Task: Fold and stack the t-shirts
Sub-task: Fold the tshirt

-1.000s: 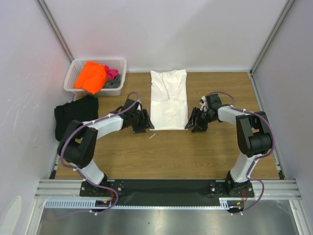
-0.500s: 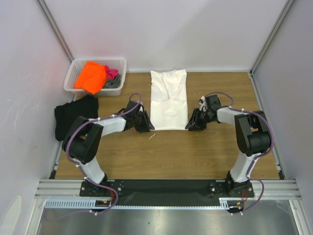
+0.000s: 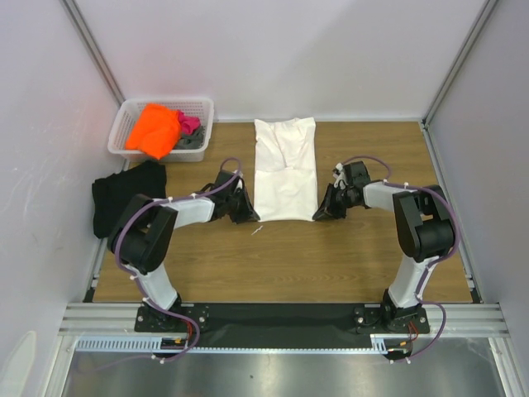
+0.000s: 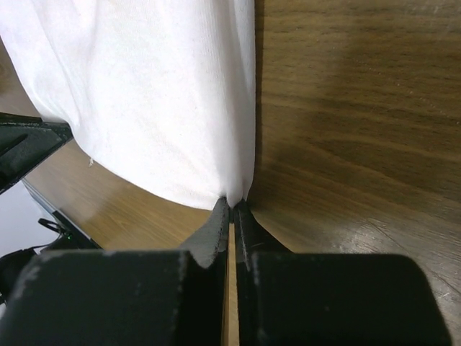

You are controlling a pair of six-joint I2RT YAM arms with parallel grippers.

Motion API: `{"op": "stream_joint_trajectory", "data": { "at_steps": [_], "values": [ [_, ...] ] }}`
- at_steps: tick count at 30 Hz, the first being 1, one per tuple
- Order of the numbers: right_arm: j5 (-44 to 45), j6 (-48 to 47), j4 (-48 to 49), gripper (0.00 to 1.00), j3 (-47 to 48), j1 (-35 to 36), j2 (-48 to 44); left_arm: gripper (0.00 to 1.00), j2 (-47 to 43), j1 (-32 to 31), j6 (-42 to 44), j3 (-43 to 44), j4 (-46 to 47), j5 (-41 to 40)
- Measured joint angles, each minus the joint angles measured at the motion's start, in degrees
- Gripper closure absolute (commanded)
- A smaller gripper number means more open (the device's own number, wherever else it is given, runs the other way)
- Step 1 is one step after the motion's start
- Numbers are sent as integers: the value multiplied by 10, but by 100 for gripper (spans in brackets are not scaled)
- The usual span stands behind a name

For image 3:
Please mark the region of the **white Coca-Cola t-shirt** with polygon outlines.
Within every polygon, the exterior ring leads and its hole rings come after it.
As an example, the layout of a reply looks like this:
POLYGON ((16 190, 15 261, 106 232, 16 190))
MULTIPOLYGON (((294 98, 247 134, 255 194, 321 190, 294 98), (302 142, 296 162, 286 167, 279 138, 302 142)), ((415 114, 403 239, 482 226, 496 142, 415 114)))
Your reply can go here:
POLYGON ((311 222, 318 208, 315 120, 254 124, 254 205, 260 220, 311 222))

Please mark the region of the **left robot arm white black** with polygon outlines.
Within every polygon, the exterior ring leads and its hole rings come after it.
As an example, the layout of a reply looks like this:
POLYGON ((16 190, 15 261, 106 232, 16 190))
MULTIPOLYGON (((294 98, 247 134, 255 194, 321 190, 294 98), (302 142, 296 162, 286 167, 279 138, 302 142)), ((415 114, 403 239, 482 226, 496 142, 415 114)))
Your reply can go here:
POLYGON ((155 309, 152 318, 161 329, 175 330, 183 315, 180 294, 164 267, 174 230, 225 216, 235 224, 260 220, 242 176, 221 170, 214 182, 182 198, 137 194, 107 238, 107 249, 117 266, 129 274, 144 301, 155 309))

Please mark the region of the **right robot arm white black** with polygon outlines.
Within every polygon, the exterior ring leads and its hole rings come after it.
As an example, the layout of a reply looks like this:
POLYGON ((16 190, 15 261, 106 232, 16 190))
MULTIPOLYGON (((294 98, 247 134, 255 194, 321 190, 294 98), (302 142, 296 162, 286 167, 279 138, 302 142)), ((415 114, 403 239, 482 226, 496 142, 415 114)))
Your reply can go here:
POLYGON ((460 243, 460 231, 442 188, 372 180, 365 163, 355 159, 337 164, 333 176, 335 182, 327 186, 312 219, 342 219, 354 207, 389 211, 394 215, 403 252, 397 275, 384 291, 381 304, 355 308, 355 331, 405 333, 427 329, 424 289, 437 264, 453 255, 460 243))

